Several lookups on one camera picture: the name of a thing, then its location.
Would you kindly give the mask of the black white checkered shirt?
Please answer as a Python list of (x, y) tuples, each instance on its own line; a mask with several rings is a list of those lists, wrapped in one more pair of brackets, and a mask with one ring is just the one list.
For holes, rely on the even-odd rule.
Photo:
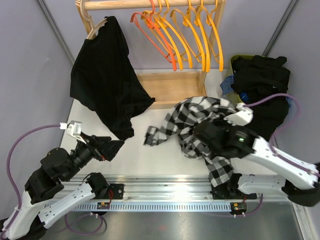
[(234, 173), (231, 161), (210, 151), (209, 147), (194, 136), (195, 127), (204, 122), (236, 113), (228, 100), (208, 96), (193, 96), (176, 104), (166, 114), (162, 125), (149, 126), (145, 146), (157, 146), (172, 136), (177, 136), (182, 153), (190, 159), (203, 159), (208, 168), (208, 179), (215, 188), (229, 181)]

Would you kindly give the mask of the red orange hanger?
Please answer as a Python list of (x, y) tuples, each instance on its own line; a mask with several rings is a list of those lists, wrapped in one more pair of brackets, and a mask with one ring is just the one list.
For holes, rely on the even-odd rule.
[[(157, 18), (155, 15), (155, 4), (153, 0), (149, 1), (151, 3), (151, 10), (143, 11), (143, 12), (134, 12), (130, 17), (130, 22), (134, 23), (134, 25), (143, 33), (143, 35), (152, 43), (152, 45), (158, 50), (158, 52), (165, 58), (167, 62), (169, 62), (174, 71), (177, 70), (177, 62), (174, 57), (173, 48), (170, 46), (167, 38), (161, 32), (161, 24), (157, 22)], [(153, 36), (157, 39), (157, 41), (162, 46), (163, 50), (160, 48), (158, 44), (149, 36), (140, 25), (138, 17), (143, 21), (145, 26), (150, 30)]]

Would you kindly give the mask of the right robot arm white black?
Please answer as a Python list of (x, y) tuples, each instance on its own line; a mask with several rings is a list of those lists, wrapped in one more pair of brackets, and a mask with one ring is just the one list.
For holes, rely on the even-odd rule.
[(318, 163), (299, 160), (272, 147), (249, 128), (223, 120), (203, 121), (194, 128), (193, 134), (219, 157), (244, 159), (274, 172), (273, 175), (232, 174), (224, 188), (231, 198), (280, 195), (305, 207), (320, 202)]

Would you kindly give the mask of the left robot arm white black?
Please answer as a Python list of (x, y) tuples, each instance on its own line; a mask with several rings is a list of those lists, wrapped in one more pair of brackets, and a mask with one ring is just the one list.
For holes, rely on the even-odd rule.
[(40, 161), (40, 168), (27, 180), (22, 198), (12, 215), (1, 221), (2, 240), (38, 240), (62, 216), (81, 203), (92, 199), (103, 199), (109, 190), (109, 183), (100, 172), (90, 173), (88, 178), (55, 204), (46, 204), (64, 189), (64, 182), (70, 181), (92, 159), (100, 162), (112, 161), (123, 140), (109, 136), (95, 136), (81, 133), (75, 149), (54, 148)]

